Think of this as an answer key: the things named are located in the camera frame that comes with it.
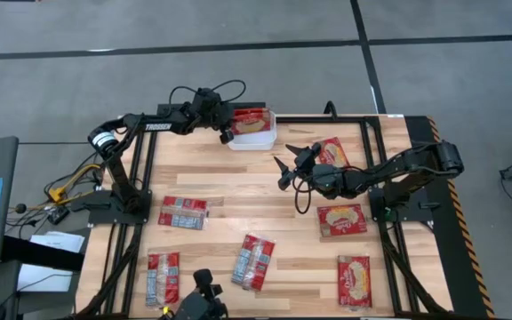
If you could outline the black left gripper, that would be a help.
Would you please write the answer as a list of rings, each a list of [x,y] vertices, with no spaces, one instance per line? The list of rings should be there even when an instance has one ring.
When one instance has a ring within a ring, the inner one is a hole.
[[[192,102],[192,110],[199,116],[197,127],[220,131],[220,142],[229,143],[234,139],[232,123],[234,108],[211,88],[199,88]]]

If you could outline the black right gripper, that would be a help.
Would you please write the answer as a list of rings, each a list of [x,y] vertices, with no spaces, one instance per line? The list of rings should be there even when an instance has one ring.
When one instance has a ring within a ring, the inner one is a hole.
[[[317,190],[327,198],[334,198],[332,193],[340,182],[341,169],[331,164],[316,163],[316,158],[321,152],[321,145],[314,143],[311,147],[304,148],[290,144],[285,146],[295,155],[295,167],[291,170],[277,156],[274,156],[274,160],[281,172],[278,187],[281,190],[286,190],[299,178],[302,182],[307,182],[310,189]]]

